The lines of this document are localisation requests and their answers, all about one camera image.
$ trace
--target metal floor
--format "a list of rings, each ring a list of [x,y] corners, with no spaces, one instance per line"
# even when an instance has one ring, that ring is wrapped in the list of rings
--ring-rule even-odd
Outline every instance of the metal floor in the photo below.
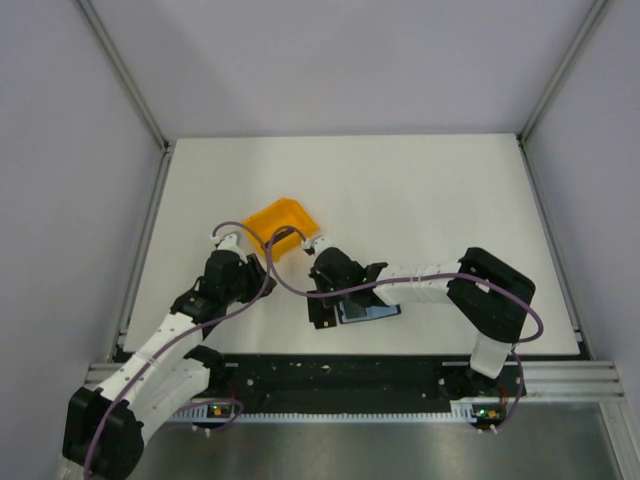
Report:
[[[467,425],[237,425],[152,439],[131,480],[621,479],[597,404],[521,405],[500,435]]]

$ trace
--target orange plastic container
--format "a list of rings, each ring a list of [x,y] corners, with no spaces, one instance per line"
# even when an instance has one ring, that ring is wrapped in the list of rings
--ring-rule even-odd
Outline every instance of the orange plastic container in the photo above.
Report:
[[[264,243],[271,239],[273,232],[285,225],[299,228],[307,237],[320,230],[302,205],[290,198],[281,198],[242,223],[252,228]],[[252,235],[249,235],[249,238],[256,250],[265,255],[258,241]],[[294,232],[283,234],[273,244],[273,261],[277,262],[282,255],[299,246],[301,242],[302,239]]]

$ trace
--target white wall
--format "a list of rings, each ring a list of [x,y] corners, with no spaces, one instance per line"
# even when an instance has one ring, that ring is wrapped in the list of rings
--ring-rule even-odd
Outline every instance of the white wall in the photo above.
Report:
[[[170,138],[517,132],[592,0],[94,0]]]
[[[531,141],[595,352],[640,418],[640,2],[618,0]]]
[[[71,1],[0,15],[0,471],[53,478],[159,153]]]

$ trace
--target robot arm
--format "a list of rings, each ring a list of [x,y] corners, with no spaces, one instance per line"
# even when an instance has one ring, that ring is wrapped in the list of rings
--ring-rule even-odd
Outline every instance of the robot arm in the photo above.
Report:
[[[507,355],[518,342],[526,312],[503,296],[464,279],[420,281],[420,277],[440,273],[466,273],[486,279],[531,303],[534,283],[481,248],[469,248],[457,262],[430,266],[396,267],[374,263],[362,267],[335,247],[328,237],[307,240],[305,251],[315,257],[310,277],[318,292],[326,293],[365,283],[415,278],[412,282],[385,283],[348,295],[362,307],[400,305],[407,302],[449,303],[457,306],[479,330],[471,355],[471,370],[488,379],[500,375]],[[323,300],[332,307],[343,297]]]
[[[217,386],[223,369],[218,352],[199,346],[211,328],[186,335],[157,359],[153,355],[179,335],[225,315],[231,304],[251,301],[265,276],[256,256],[247,256],[240,249],[237,234],[224,237],[207,260],[204,275],[175,300],[151,338],[95,390],[83,387],[71,397],[63,455],[84,463],[107,408],[131,378],[150,364],[107,417],[92,459],[94,473],[107,480],[127,478],[157,429],[191,398]],[[262,296],[269,295],[274,286],[270,278]]]

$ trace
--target white table surface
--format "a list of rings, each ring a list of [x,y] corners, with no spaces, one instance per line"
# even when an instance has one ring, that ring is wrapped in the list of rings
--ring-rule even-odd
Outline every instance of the white table surface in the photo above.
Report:
[[[480,246],[529,276],[545,322],[529,354],[578,346],[513,135],[182,139],[171,163],[125,350],[162,322],[202,274],[209,234],[281,197],[300,201],[362,265],[456,260]],[[251,250],[244,238],[242,246]],[[278,267],[311,289],[301,249]],[[217,327],[205,344],[233,353],[465,354],[476,338],[450,305],[403,305],[397,317],[315,330],[306,300],[282,288]],[[524,334],[535,330],[528,319]]]

